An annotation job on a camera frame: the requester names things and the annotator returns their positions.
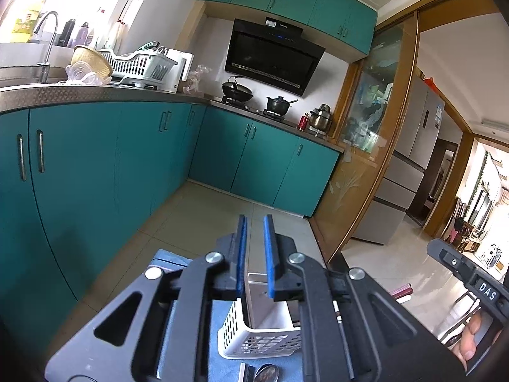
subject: silver bolt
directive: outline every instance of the silver bolt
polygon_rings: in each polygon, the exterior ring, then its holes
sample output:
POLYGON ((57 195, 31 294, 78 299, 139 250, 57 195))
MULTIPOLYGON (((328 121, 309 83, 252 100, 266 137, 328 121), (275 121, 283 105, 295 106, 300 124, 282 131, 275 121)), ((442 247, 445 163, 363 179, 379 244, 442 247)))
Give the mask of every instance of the silver bolt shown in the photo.
POLYGON ((222 254, 217 251, 211 251, 205 256, 205 261, 210 264, 219 263, 222 260, 222 254))
POLYGON ((302 252, 292 252, 292 254, 288 256, 288 261, 292 264, 300 264, 305 258, 306 256, 302 254, 302 252))
POLYGON ((155 280, 162 276, 162 270, 159 267, 150 267, 145 271, 145 277, 149 280, 155 280))
POLYGON ((354 267, 350 269, 348 275, 352 280, 362 280, 366 277, 366 272, 362 268, 354 267))

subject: blue cloth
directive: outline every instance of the blue cloth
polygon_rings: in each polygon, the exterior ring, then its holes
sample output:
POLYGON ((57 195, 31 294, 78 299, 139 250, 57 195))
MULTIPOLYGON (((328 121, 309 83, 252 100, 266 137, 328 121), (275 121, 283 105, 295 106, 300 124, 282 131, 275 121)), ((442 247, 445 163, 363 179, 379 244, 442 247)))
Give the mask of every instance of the blue cloth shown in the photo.
MULTIPOLYGON (((166 250, 157 251, 151 264, 172 263, 175 264, 174 269, 181 266, 187 266, 191 260, 173 254, 166 250)), ((228 310, 232 306, 231 301, 213 301, 212 302, 212 319, 210 325, 210 346, 209 346, 209 382, 236 382, 239 376, 240 364, 242 362, 254 366, 255 370, 265 363, 272 363, 279 367, 279 381, 281 382, 301 382, 302 379, 302 353, 300 351, 286 357, 274 357, 264 359, 250 360, 232 360, 221 357, 217 350, 217 331, 223 325, 228 310)), ((166 330, 165 342, 171 331, 172 314, 169 320, 169 326, 166 330)), ((161 352, 161 358, 164 357, 166 351, 166 343, 161 352)))

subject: refrigerator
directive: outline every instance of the refrigerator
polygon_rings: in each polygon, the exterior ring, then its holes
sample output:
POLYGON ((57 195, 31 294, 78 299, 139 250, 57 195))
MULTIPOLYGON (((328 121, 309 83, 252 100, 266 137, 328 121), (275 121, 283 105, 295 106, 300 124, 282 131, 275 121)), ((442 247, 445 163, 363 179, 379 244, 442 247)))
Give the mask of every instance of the refrigerator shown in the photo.
POLYGON ((393 156, 353 238, 383 245, 394 236, 428 166, 443 113, 444 101, 414 76, 393 156))

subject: black bottle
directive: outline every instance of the black bottle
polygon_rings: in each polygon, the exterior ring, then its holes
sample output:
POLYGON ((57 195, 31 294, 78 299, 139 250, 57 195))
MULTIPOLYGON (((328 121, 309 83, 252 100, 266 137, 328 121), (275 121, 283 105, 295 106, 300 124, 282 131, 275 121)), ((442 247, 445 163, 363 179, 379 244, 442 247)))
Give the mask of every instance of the black bottle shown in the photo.
POLYGON ((60 34, 57 46, 67 47, 67 43, 71 38, 71 33, 75 24, 76 20, 73 20, 72 18, 67 23, 65 23, 64 30, 62 30, 62 34, 60 34))

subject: faucet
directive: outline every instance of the faucet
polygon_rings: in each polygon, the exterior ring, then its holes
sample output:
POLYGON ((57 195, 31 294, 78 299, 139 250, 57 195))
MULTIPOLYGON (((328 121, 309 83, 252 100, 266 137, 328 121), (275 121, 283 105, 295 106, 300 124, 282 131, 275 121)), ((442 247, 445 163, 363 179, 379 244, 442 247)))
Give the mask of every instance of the faucet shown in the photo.
POLYGON ((44 61, 37 63, 37 66, 41 67, 41 74, 39 75, 39 80, 37 81, 38 83, 46 83, 48 80, 49 68, 51 66, 51 64, 49 63, 49 55, 52 52, 53 43, 55 42, 55 37, 57 36, 57 28, 59 26, 59 15, 57 14, 56 11, 47 12, 46 15, 43 18, 41 18, 41 21, 39 22, 37 27, 34 29, 34 34, 37 34, 39 32, 39 29, 41 28, 41 25, 51 14, 55 16, 55 30, 53 31, 52 39, 49 41, 48 51, 46 52, 44 61))

